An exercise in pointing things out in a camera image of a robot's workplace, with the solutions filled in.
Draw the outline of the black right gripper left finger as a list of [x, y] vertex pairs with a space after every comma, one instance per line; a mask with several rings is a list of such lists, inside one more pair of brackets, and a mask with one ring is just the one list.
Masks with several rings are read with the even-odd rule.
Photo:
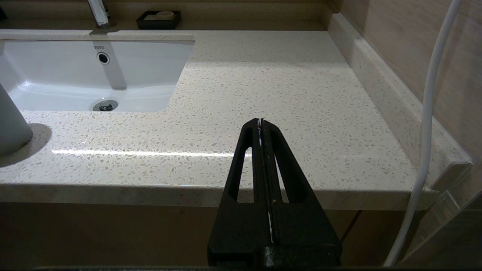
[[[208, 241], [210, 266], [260, 266], [266, 247], [272, 244], [269, 191], [260, 119], [241, 129], [229, 174]], [[238, 202], [246, 149], [252, 149], [253, 202]]]

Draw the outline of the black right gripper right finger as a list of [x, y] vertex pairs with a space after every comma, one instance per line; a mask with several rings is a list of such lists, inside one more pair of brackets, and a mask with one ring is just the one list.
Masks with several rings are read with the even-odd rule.
[[342, 245], [282, 132], [262, 120], [262, 143], [270, 191], [272, 244], [269, 268], [339, 266]]

